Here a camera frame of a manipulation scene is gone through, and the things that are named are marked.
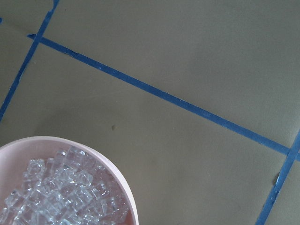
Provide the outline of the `pink bowl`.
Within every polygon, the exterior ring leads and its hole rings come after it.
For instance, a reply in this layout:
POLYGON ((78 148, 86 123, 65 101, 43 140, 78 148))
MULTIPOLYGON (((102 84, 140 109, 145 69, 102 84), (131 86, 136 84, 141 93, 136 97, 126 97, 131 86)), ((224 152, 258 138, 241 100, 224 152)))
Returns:
POLYGON ((139 218, 132 191, 120 170, 104 155, 96 150, 68 139, 52 136, 33 136, 7 143, 0 147, 0 208, 5 207, 5 199, 22 184, 23 172, 31 159, 48 159, 59 150, 75 146, 101 162, 113 175, 123 190, 129 204, 126 225, 138 225, 139 218))

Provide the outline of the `clear ice cubes pile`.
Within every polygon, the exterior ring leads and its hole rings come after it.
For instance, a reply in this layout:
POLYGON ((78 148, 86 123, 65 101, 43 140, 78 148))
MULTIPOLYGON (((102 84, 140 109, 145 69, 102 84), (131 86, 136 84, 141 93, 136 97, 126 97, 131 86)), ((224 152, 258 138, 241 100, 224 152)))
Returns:
POLYGON ((110 171, 71 147, 47 160, 32 159, 22 186, 5 199, 3 225, 123 225, 128 203, 110 171))

